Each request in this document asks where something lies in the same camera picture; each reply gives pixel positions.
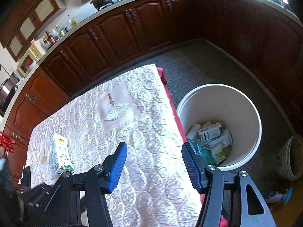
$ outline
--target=white floor trim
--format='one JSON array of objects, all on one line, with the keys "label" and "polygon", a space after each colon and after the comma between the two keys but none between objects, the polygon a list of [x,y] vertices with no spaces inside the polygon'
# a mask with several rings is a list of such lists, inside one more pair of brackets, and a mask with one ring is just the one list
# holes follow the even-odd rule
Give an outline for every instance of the white floor trim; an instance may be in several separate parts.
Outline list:
[{"label": "white floor trim", "polygon": [[266,88],[266,86],[245,66],[243,65],[240,61],[238,61],[235,57],[221,49],[219,46],[213,44],[212,42],[204,39],[208,44],[212,45],[216,49],[220,50],[222,53],[224,53],[227,57],[232,59],[235,63],[237,63],[242,69],[244,69],[257,83],[258,85],[265,91],[265,93],[269,96],[269,98],[272,100],[272,102],[276,105],[278,110],[280,111],[281,115],[283,116],[288,128],[290,129],[292,134],[296,134],[294,127],[292,126],[287,114],[283,110],[282,106],[279,104],[277,99],[274,97],[274,95]]}]

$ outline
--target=white wall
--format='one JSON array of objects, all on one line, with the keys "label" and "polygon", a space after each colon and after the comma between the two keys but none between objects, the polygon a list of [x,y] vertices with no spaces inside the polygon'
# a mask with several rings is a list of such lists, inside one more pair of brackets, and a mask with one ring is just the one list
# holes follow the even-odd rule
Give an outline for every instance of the white wall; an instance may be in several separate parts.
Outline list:
[{"label": "white wall", "polygon": [[17,63],[14,61],[7,49],[4,49],[0,44],[0,64],[2,69],[0,70],[0,84],[4,82],[5,79],[9,78],[11,73],[17,69]]},{"label": "white wall", "polygon": [[97,12],[97,9],[90,3],[87,2],[85,4],[82,3],[81,0],[63,0],[63,2],[66,4],[67,9],[61,13],[57,18],[55,18],[36,38],[39,39],[45,34],[45,30],[52,31],[55,29],[55,25],[59,25],[61,28],[67,27],[68,29],[71,29],[71,25],[68,21],[68,14],[71,14],[76,21],[79,23],[82,20],[86,19],[87,17],[93,15]]}]

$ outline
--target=yellow liquid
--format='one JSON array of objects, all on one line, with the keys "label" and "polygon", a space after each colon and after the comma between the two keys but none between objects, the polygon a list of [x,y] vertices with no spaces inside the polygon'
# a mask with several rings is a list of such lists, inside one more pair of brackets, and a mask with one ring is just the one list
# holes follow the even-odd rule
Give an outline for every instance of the yellow liquid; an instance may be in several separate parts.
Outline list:
[{"label": "yellow liquid", "polygon": [[73,19],[72,21],[71,21],[71,26],[72,27],[76,27],[78,25],[78,23],[75,21],[75,19]]}]

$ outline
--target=gas burner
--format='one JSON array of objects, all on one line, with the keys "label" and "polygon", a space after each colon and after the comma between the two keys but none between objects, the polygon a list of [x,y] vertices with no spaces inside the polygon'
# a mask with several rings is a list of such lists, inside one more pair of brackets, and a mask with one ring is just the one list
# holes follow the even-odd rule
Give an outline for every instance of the gas burner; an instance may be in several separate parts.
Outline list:
[{"label": "gas burner", "polygon": [[100,11],[100,10],[102,10],[102,9],[105,9],[106,7],[109,7],[109,6],[113,5],[113,4],[114,4],[114,2],[111,1],[110,3],[104,5],[103,7],[97,8],[97,10]]}]

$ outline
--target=black robotic device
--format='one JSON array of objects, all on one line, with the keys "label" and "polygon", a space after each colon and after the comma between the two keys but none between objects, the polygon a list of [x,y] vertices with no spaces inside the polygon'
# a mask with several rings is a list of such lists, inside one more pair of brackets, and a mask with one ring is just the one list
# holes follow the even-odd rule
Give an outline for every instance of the black robotic device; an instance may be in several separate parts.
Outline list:
[{"label": "black robotic device", "polygon": [[[7,212],[4,216],[3,212],[0,222],[3,224],[3,219],[9,221],[5,226],[82,226],[80,214],[86,206],[90,227],[113,227],[105,194],[111,194],[117,187],[126,156],[127,145],[121,142],[102,165],[81,174],[64,172],[54,186],[41,184],[25,191],[21,194],[23,221],[17,219],[18,214]],[[230,191],[228,227],[276,227],[262,195],[247,172],[222,172],[216,166],[208,165],[187,142],[182,146],[182,158],[194,189],[206,194],[196,227],[219,226],[224,190]],[[81,200],[80,190],[85,191],[85,198]],[[10,204],[16,206],[17,211],[16,197],[0,181],[0,197],[4,199],[3,196],[11,200]]]}]

